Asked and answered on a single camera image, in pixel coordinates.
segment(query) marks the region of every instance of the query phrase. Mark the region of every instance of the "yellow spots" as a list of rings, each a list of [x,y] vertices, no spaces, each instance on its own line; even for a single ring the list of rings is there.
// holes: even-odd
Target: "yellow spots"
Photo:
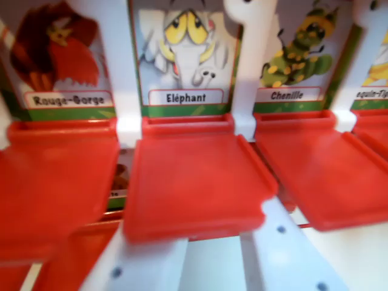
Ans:
[[[272,84],[272,88],[278,88],[281,86],[281,81],[276,81]]]
[[[278,70],[278,67],[275,65],[272,65],[271,68],[268,69],[269,74],[273,74]]]
[[[275,56],[277,56],[277,57],[282,56],[282,55],[283,55],[283,50],[280,50],[277,53],[275,53]]]
[[[291,73],[291,68],[290,68],[290,67],[285,68],[284,71],[283,71],[283,73],[284,73],[285,75],[288,75],[289,73]]]
[[[299,75],[296,79],[297,82],[301,82],[304,79],[304,75]]]

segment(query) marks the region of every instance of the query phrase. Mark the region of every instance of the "white plastic frame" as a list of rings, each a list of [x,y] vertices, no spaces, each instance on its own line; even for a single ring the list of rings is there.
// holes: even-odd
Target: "white plastic frame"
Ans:
[[[117,115],[121,148],[134,148],[141,139],[141,106],[125,0],[68,0],[79,14],[99,24]]]
[[[373,11],[370,9],[371,2],[353,0],[353,20],[363,29],[363,34],[353,56],[353,62],[330,106],[336,116],[335,129],[339,132],[351,132],[357,122],[350,108],[388,29],[388,0],[377,1],[378,5]]]
[[[224,0],[228,15],[244,26],[232,116],[235,134],[242,134],[248,141],[255,135],[256,120],[252,113],[276,3],[277,0]]]

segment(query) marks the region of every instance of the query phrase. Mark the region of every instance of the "toy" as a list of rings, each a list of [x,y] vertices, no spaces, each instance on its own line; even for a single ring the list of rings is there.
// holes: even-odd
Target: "toy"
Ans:
[[[349,1],[279,1],[257,92],[257,113],[321,110],[352,26]]]
[[[386,3],[376,12],[360,13],[365,11],[366,3],[355,1],[356,23],[365,28],[383,23]],[[383,200],[385,192],[382,190],[386,188],[388,163],[349,132],[355,123],[352,124],[354,115],[348,106],[349,97],[342,91],[334,99],[331,111],[303,115],[252,115],[262,69],[261,66],[252,65],[252,62],[263,64],[266,49],[266,44],[255,35],[257,27],[260,27],[263,38],[268,38],[276,1],[223,2],[230,18],[244,26],[230,114],[143,119],[137,98],[136,62],[131,55],[133,50],[127,4],[122,1],[101,1],[99,5],[87,5],[87,1],[69,1],[69,5],[100,26],[107,67],[112,78],[117,119],[14,122],[10,126],[7,135],[9,146],[0,156],[0,169],[4,174],[0,175],[1,184],[7,193],[15,196],[25,195],[28,187],[31,199],[29,205],[24,204],[24,211],[16,221],[4,222],[7,215],[15,215],[12,213],[13,204],[11,210],[1,213],[3,261],[26,256],[36,258],[37,255],[47,258],[65,236],[83,224],[96,220],[102,213],[104,194],[109,194],[120,147],[134,149],[124,222],[82,285],[82,290],[115,290],[122,286],[133,286],[136,290],[176,290],[190,238],[241,232],[245,232],[241,235],[241,241],[247,278],[250,278],[247,280],[249,289],[284,290],[291,287],[298,290],[345,290],[342,280],[290,220],[275,196],[278,190],[276,179],[251,148],[249,141],[255,134],[261,153],[275,174],[293,193],[295,201],[311,223],[320,229],[388,219]],[[175,53],[177,47],[173,46],[174,42],[179,44],[179,40],[185,41],[185,38],[201,43],[197,36],[190,34],[195,28],[200,28],[202,33],[199,35],[205,36],[202,41],[205,39],[209,43],[207,50],[201,51],[194,61],[198,58],[201,60],[202,53],[213,50],[207,31],[211,30],[211,22],[207,23],[209,27],[202,27],[195,18],[198,14],[194,9],[184,9],[174,15],[172,22],[167,21],[167,30],[178,31],[169,37],[171,50],[163,49],[168,47],[165,41],[159,42],[159,48],[165,54],[159,58],[167,57],[169,62],[164,60],[165,64],[173,73],[183,72],[183,69],[193,71],[191,67],[179,68],[179,64],[175,70],[169,52]],[[181,23],[183,28],[185,23],[187,27],[180,31]],[[190,23],[194,23],[195,28],[189,30]],[[366,39],[375,40],[375,34],[370,31],[366,33]],[[352,73],[353,69],[346,77],[347,85]],[[188,80],[180,77],[179,81],[180,84],[187,84]],[[171,93],[170,97],[176,99],[175,94]],[[194,95],[197,100],[201,96],[200,93]],[[288,155],[284,154],[285,146]],[[35,159],[39,150],[42,156]],[[20,153],[27,161],[22,167],[15,162]],[[296,157],[301,157],[300,163],[295,162]],[[55,167],[62,169],[62,165],[71,167],[78,175],[72,180],[74,184],[62,184],[59,197],[52,199],[53,203],[60,202],[61,207],[47,214],[47,209],[38,208],[36,198],[50,197],[50,188],[36,181],[42,181],[41,176],[46,178],[52,175]],[[369,170],[369,179],[349,182],[348,188],[356,193],[356,199],[345,207],[336,200],[350,200],[347,192],[337,191],[343,187],[339,174],[349,176],[355,165]],[[16,181],[31,166],[36,171],[25,184],[18,185],[16,190],[9,187],[10,180]],[[39,176],[40,171],[46,175]],[[65,173],[59,173],[58,179],[63,181],[61,178]],[[302,181],[298,175],[309,179]],[[327,181],[327,188],[333,193],[324,192],[327,196],[322,195],[320,200],[312,198],[310,190],[317,190],[323,181]],[[370,185],[378,185],[376,192],[371,198],[364,199],[362,194]],[[91,197],[96,198],[95,193],[99,199],[93,200],[96,204],[86,208],[82,217],[70,217],[70,209],[73,208],[64,193],[73,194],[77,189],[85,192],[81,201],[83,206],[90,204]],[[2,203],[13,202],[13,199],[3,197]],[[382,210],[375,211],[377,202],[383,202]],[[33,215],[32,207],[34,211],[39,209],[39,216]],[[73,207],[75,213],[81,212],[79,205]],[[48,225],[49,230],[43,231],[47,215],[53,220]],[[65,223],[70,218],[71,225]],[[27,239],[34,244],[24,248],[23,242]],[[277,279],[279,274],[284,280]]]

